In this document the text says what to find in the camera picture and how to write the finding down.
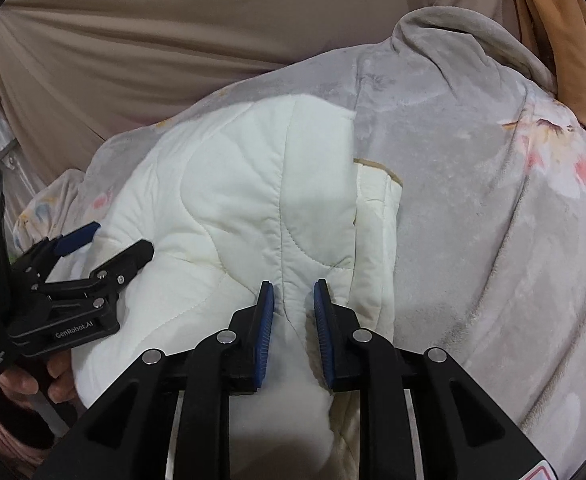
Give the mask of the person's left hand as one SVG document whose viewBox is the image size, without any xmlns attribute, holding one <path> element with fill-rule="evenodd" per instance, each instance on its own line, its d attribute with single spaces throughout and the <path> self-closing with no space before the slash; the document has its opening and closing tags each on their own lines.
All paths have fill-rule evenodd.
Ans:
<svg viewBox="0 0 586 480">
<path fill-rule="evenodd" d="M 46 369 L 52 378 L 48 388 L 49 398 L 54 403 L 75 400 L 77 390 L 70 351 L 64 350 L 50 356 Z M 10 367 L 0 375 L 0 388 L 20 408 L 32 408 L 30 398 L 39 392 L 39 384 L 35 378 L 18 367 Z"/>
</svg>

